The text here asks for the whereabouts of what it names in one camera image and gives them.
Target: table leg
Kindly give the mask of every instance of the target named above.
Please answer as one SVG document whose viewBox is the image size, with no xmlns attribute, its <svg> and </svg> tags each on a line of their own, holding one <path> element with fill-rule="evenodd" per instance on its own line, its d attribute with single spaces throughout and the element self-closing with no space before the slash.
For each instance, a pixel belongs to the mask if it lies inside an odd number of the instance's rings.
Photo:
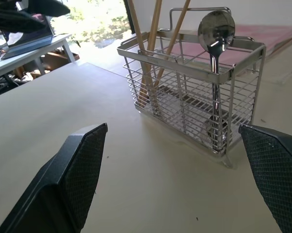
<svg viewBox="0 0 292 233">
<path fill-rule="evenodd" d="M 72 52 L 70 51 L 69 45 L 67 43 L 67 40 L 64 40 L 63 43 L 64 43 L 64 45 L 63 45 L 64 51 L 65 51 L 65 54 L 66 54 L 69 62 L 74 62 L 75 59 L 74 59 L 74 56 L 73 56 Z"/>
<path fill-rule="evenodd" d="M 34 61 L 35 61 L 36 65 L 38 66 L 38 69 L 40 71 L 40 74 L 41 75 L 44 75 L 45 74 L 45 69 L 44 69 L 44 67 L 43 67 L 43 65 L 41 63 L 40 58 L 36 58 Z"/>
</svg>

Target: wire rack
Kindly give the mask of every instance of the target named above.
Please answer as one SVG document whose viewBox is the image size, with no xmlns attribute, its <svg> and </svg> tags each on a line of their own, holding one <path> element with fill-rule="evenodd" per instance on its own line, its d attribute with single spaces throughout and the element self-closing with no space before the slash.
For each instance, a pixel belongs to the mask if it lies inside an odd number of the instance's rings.
<svg viewBox="0 0 292 233">
<path fill-rule="evenodd" d="M 233 65 L 220 63 L 219 74 L 214 74 L 209 59 L 205 58 L 206 52 L 195 56 L 183 53 L 184 42 L 198 43 L 195 35 L 179 34 L 176 44 L 180 53 L 166 55 L 164 45 L 171 36 L 170 32 L 158 32 L 161 48 L 154 52 L 139 50 L 136 38 L 118 47 L 118 53 L 125 58 L 123 67 L 128 70 L 126 77 L 135 106 L 206 148 L 210 156 L 227 160 L 228 151 L 240 139 L 239 125 L 253 121 L 265 46 L 251 38 L 235 38 L 229 50 L 243 52 L 246 57 Z M 148 37 L 149 33 L 143 34 L 145 42 Z M 162 78 L 158 80 L 157 74 L 163 68 Z M 213 83 L 220 90 L 216 101 L 212 96 Z M 213 111 L 214 104 L 220 107 L 217 114 Z"/>
</svg>

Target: metal spoon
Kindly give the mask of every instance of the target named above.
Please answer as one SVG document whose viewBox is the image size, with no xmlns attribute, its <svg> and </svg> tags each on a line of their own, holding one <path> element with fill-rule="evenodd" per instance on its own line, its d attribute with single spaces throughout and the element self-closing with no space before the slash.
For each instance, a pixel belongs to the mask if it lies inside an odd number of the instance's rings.
<svg viewBox="0 0 292 233">
<path fill-rule="evenodd" d="M 202 48 L 210 55 L 211 70 L 219 73 L 219 56 L 231 45 L 235 34 L 235 23 L 232 16 L 225 11 L 213 11 L 201 21 L 198 29 L 198 38 Z M 220 106 L 219 85 L 212 85 L 213 115 L 210 117 L 213 125 L 212 139 L 213 150 L 220 152 L 227 140 L 227 135 L 222 133 L 222 113 Z"/>
</svg>

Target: white table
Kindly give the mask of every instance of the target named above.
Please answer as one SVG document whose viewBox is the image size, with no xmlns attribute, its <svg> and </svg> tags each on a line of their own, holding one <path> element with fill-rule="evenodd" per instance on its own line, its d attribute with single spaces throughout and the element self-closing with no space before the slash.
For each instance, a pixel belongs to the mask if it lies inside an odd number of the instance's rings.
<svg viewBox="0 0 292 233">
<path fill-rule="evenodd" d="M 80 60 L 0 95 L 0 224 L 70 133 L 103 122 L 102 169 L 82 233 L 280 232 L 242 143 L 232 151 L 236 169 L 209 161 L 142 117 L 125 78 Z M 292 78 L 262 81 L 255 124 L 292 134 Z"/>
<path fill-rule="evenodd" d="M 0 76 L 33 60 L 37 61 L 41 74 L 44 74 L 44 69 L 41 67 L 41 63 L 37 58 L 61 46 L 64 47 L 68 60 L 74 62 L 75 59 L 66 41 L 70 36 L 70 34 L 58 35 L 53 38 L 50 45 L 5 60 L 0 59 Z"/>
</svg>

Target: pink surface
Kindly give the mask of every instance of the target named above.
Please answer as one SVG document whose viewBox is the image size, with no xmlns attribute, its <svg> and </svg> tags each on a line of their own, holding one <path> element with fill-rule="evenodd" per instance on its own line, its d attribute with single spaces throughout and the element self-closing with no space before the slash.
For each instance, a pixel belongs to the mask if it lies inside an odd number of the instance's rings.
<svg viewBox="0 0 292 233">
<path fill-rule="evenodd" d="M 262 42 L 267 46 L 267 52 L 272 52 L 275 45 L 292 38 L 292 27 L 290 26 L 258 26 L 258 25 L 236 25 L 236 36 L 252 37 L 257 42 Z M 202 53 L 204 49 L 199 44 L 183 43 L 183 53 L 196 56 Z M 176 44 L 172 50 L 174 54 L 180 54 L 179 44 Z M 220 63 L 233 65 L 244 59 L 248 53 L 227 50 L 220 56 Z M 209 59 L 209 54 L 204 53 L 201 57 Z"/>
</svg>

